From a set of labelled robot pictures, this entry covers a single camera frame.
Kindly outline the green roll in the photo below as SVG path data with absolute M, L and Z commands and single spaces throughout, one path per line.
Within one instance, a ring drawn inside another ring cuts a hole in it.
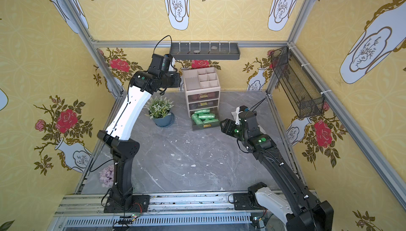
M 199 109 L 194 111 L 194 114 L 209 114 L 210 113 L 210 108 L 205 108 L 205 109 Z
M 204 124 L 209 124 L 209 123 L 215 123 L 218 121 L 219 121 L 218 119 L 206 119 L 203 122 L 204 122 Z
M 192 120 L 194 121 L 194 123 L 195 123 L 196 125 L 202 125 L 202 124 L 204 124 L 204 122 L 199 118 L 199 115 L 198 115 L 198 114 L 192 114 L 192 115 L 191 115 L 191 118 L 192 118 Z
M 212 120 L 216 118 L 214 113 L 202 113 L 198 115 L 198 118 L 201 120 Z

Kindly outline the transparent drawer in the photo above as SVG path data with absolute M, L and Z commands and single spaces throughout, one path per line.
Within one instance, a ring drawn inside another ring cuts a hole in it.
M 212 108 L 212 107 L 217 107 L 217 106 L 218 106 L 218 100 L 189 103 L 190 110 Z
M 199 93 L 188 95 L 187 99 L 189 103 L 192 102 L 201 102 L 201 101 L 208 101 L 208 100 L 215 100 L 219 98 L 219 91 L 215 92 L 207 92 L 207 93 Z
M 219 113 L 216 107 L 190 111 L 190 119 L 192 122 L 193 131 L 220 126 Z

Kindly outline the beige drawer organizer cabinet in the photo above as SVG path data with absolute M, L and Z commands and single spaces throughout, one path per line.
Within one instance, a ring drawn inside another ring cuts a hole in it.
M 192 130 L 219 126 L 218 108 L 221 86 L 216 68 L 184 70 L 182 83 Z

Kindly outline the transparent top drawer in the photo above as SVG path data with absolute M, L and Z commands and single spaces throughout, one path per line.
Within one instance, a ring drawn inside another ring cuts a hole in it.
M 187 99 L 189 103 L 192 102 L 201 102 L 201 101 L 208 101 L 208 100 L 215 100 L 219 98 L 219 91 L 215 92 L 207 92 L 207 93 L 199 93 L 188 95 Z

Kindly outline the transparent bottom drawer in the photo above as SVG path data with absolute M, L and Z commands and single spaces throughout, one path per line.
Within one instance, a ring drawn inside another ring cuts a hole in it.
M 190 111 L 190 119 L 192 122 L 193 131 L 220 126 L 219 113 L 216 107 Z

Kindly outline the green roll bottom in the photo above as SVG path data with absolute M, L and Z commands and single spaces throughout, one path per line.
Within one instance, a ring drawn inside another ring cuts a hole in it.
M 204 122 L 199 118 L 199 115 L 198 115 L 198 114 L 192 114 L 192 115 L 191 115 L 191 118 L 192 118 L 192 120 L 194 121 L 194 123 L 195 123 L 196 125 L 202 125 L 202 124 L 204 124 Z

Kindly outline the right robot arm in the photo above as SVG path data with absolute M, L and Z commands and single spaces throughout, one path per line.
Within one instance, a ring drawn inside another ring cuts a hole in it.
M 236 138 L 244 153 L 252 154 L 270 173 L 285 199 L 274 195 L 263 183 L 251 187 L 254 202 L 282 221 L 289 231 L 330 231 L 334 210 L 320 201 L 285 163 L 277 145 L 260 130 L 257 113 L 246 106 L 236 108 L 235 119 L 221 121 L 221 131 Z

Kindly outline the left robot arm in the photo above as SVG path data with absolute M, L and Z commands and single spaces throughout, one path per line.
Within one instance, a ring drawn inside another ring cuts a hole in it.
M 134 124 L 151 96 L 168 88 L 178 88 L 180 75 L 172 63 L 171 54 L 152 55 L 148 70 L 137 71 L 130 80 L 125 100 L 113 122 L 106 130 L 100 130 L 97 137 L 111 150 L 114 161 L 114 180 L 108 192 L 106 213 L 128 211 L 133 207 L 133 187 L 131 181 L 132 163 L 140 149 L 140 144 L 130 138 Z

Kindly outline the white work glove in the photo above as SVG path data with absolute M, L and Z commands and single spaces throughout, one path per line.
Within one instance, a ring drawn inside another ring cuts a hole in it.
M 236 110 L 234 112 L 232 112 L 232 116 L 233 116 L 233 119 L 234 119 L 236 125 L 240 124 L 239 114 L 241 112 L 242 111 L 240 110 L 240 107 L 237 107 Z

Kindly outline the potted green plant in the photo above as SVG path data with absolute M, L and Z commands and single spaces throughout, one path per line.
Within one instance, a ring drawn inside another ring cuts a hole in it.
M 150 119 L 161 128 L 169 127 L 174 123 L 172 108 L 173 102 L 166 97 L 154 97 L 147 102 Z

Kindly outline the purple artificial flower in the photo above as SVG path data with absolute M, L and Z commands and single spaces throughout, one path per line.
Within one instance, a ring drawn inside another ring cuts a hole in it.
M 99 181 L 104 188 L 110 188 L 114 183 L 114 166 L 109 165 L 99 173 Z

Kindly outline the grey wall shelf tray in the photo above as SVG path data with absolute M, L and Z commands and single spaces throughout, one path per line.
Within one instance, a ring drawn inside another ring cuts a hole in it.
M 175 42 L 170 54 L 177 60 L 239 60 L 239 44 L 229 41 L 184 41 Z

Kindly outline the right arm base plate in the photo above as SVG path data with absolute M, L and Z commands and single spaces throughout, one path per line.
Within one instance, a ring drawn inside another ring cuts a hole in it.
M 233 203 L 235 210 L 256 210 L 256 199 L 251 192 L 247 193 L 234 193 Z

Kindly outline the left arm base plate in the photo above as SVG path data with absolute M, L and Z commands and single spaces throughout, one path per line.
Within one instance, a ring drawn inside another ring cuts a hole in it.
M 107 198 L 104 206 L 104 213 L 146 213 L 150 203 L 149 195 L 132 195 L 124 199 L 114 200 L 111 196 Z

